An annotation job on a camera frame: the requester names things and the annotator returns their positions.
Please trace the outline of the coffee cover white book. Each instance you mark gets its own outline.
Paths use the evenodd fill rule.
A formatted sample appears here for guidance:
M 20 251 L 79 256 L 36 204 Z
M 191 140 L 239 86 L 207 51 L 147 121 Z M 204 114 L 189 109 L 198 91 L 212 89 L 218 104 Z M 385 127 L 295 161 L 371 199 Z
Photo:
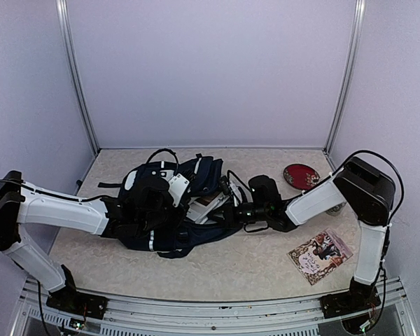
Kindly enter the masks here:
M 186 218 L 196 224 L 205 224 L 210 211 L 218 208 L 229 200 L 228 195 L 216 192 L 212 195 L 193 197 L 189 203 Z

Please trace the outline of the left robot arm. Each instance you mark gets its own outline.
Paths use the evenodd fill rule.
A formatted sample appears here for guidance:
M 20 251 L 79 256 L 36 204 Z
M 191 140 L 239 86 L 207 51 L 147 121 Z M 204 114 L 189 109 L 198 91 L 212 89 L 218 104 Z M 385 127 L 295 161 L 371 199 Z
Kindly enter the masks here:
M 80 292 L 69 268 L 51 259 L 25 230 L 41 224 L 80 230 L 107 239 L 139 239 L 182 221 L 190 182 L 179 173 L 147 176 L 119 197 L 88 199 L 37 187 L 19 171 L 0 179 L 0 252 L 48 292 L 46 304 L 84 318 L 102 319 L 108 300 Z

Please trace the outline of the navy blue backpack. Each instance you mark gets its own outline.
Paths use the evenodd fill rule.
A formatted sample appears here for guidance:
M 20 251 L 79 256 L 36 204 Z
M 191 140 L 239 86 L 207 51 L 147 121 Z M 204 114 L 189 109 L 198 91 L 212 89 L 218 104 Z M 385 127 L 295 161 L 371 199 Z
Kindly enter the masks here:
M 240 231 L 235 224 L 189 217 L 191 204 L 202 197 L 222 197 L 222 204 L 231 206 L 221 185 L 222 168 L 222 159 L 200 153 L 185 162 L 149 157 L 121 182 L 99 183 L 99 188 L 118 189 L 117 197 L 104 198 L 110 217 L 103 237 L 117 239 L 129 250 L 175 259 Z

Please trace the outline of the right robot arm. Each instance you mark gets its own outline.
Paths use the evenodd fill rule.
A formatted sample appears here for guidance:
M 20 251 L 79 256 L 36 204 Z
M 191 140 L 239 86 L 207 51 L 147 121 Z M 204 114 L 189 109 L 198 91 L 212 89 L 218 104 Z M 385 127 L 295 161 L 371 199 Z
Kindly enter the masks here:
M 405 195 L 402 177 L 388 158 L 372 150 L 357 150 L 321 182 L 288 199 L 280 196 L 275 180 L 266 175 L 253 177 L 248 189 L 250 202 L 224 211 L 228 225 L 265 222 L 272 230 L 290 232 L 345 204 L 358 226 L 358 256 L 348 289 L 321 297 L 323 315 L 335 318 L 384 304 L 377 281 L 385 273 L 391 222 L 403 203 L 395 196 Z

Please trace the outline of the illustrated floral cover book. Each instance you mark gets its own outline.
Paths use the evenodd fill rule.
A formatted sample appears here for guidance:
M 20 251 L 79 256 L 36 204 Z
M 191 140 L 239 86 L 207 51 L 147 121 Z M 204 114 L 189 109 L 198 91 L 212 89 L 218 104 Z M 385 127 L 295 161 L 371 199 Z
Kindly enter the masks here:
M 326 229 L 288 252 L 301 275 L 313 286 L 353 256 L 336 231 Z

